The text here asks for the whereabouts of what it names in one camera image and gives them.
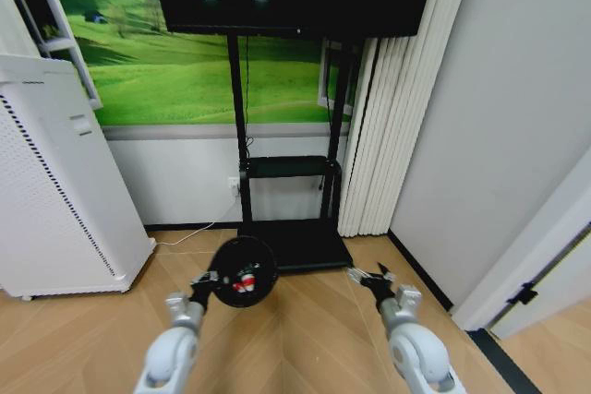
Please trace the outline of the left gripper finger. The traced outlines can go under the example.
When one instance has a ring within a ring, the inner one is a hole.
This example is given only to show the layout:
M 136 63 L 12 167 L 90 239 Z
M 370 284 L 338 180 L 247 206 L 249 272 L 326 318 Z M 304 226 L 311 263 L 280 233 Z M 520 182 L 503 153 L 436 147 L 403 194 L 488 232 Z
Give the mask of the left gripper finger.
M 190 285 L 206 285 L 206 286 L 216 286 L 220 284 L 220 277 L 217 270 L 207 270 L 204 273 L 195 277 Z

